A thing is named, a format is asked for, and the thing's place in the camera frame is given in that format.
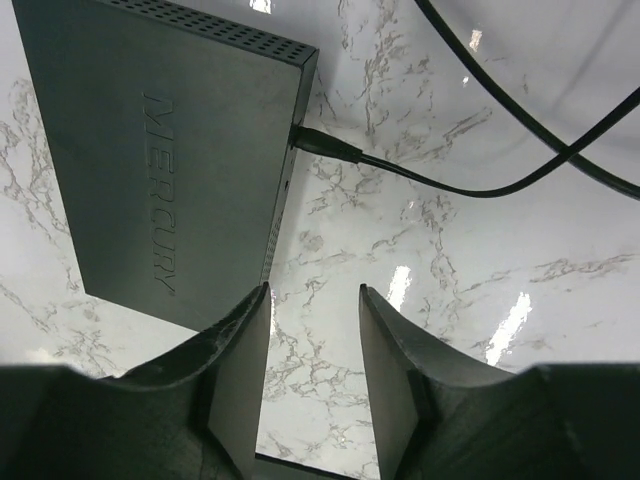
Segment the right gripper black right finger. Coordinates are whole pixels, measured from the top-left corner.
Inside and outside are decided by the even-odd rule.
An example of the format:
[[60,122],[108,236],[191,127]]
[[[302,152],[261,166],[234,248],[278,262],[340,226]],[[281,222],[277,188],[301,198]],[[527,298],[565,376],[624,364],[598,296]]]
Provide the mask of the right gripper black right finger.
[[359,290],[360,338],[384,479],[635,479],[639,367],[482,363]]

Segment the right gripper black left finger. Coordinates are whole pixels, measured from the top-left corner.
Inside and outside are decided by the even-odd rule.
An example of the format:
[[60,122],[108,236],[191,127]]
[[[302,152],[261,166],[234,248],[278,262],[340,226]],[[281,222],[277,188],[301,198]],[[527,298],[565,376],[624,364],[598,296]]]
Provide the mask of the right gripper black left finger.
[[114,378],[63,365],[1,370],[5,479],[247,479],[269,343],[271,292]]

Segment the black network switch box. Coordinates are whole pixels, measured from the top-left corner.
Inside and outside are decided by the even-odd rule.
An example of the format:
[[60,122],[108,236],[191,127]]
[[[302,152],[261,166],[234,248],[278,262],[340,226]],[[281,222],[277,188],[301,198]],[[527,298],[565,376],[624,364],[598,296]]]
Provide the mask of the black network switch box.
[[13,9],[85,291],[208,328],[269,278],[318,50],[168,1]]

